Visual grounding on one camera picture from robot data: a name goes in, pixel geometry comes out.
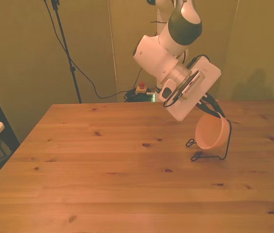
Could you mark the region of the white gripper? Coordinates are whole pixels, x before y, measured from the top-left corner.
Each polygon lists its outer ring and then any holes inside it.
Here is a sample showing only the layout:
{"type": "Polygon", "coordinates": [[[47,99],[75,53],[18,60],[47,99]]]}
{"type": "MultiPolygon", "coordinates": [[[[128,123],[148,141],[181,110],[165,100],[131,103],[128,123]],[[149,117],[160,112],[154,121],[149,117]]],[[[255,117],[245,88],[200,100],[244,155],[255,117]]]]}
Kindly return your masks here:
{"type": "Polygon", "coordinates": [[[178,63],[167,76],[165,87],[171,94],[165,100],[165,108],[178,121],[195,106],[214,117],[225,118],[217,101],[207,93],[220,76],[221,70],[210,63],[207,56],[193,58],[188,66],[178,63]],[[200,101],[202,97],[212,109],[200,101]]]}

